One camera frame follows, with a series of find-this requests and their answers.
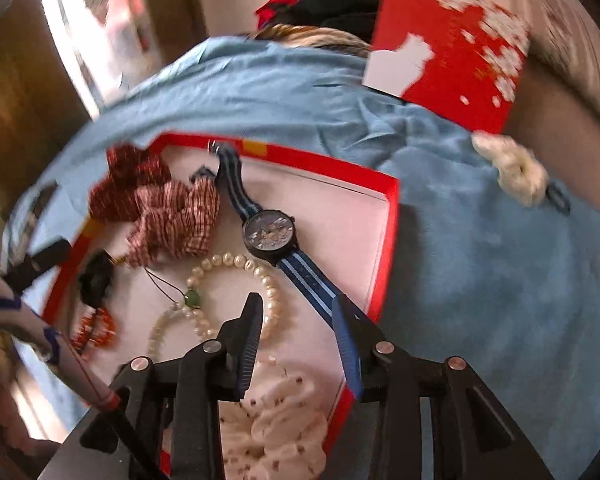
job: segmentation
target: watch face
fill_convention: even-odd
[[[275,251],[287,245],[294,236],[294,223],[280,211],[264,210],[244,225],[247,248]]]

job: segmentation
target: white floral scrunchie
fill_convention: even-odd
[[[257,363],[241,402],[220,402],[227,480],[311,480],[326,462],[327,420],[304,372]]]
[[[539,205],[545,197],[549,175],[533,153],[507,136],[476,131],[471,135],[476,152],[498,168],[498,184],[519,204]]]

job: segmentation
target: red gingham scrunchie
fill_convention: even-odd
[[[160,251],[173,258],[202,255],[209,250],[211,229],[218,217],[220,198],[211,176],[196,177],[193,188],[171,180],[162,186],[136,190],[141,217],[126,238],[131,267],[151,264]]]
[[[109,173],[91,188],[89,215],[107,222],[135,222],[140,218],[136,189],[171,180],[169,167],[160,155],[131,144],[107,150]]]

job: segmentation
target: red card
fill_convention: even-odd
[[[363,84],[469,131],[501,131],[528,25],[485,0],[382,0]]]

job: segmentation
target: blue towel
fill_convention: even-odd
[[[576,479],[600,448],[600,214],[573,196],[570,216],[549,205],[521,208],[465,129],[362,87],[364,67],[323,50],[208,40],[85,126],[20,200],[12,227],[55,179],[61,189],[34,247],[75,238],[88,189],[106,172],[105,149],[145,146],[167,129],[246,136],[396,176],[387,337],[414,356],[465,357],[556,479]],[[42,308],[49,285],[40,280],[27,301]],[[73,427],[84,408],[22,352]],[[373,425],[372,406],[354,410],[325,478],[366,478]],[[429,460],[424,469],[430,478]]]

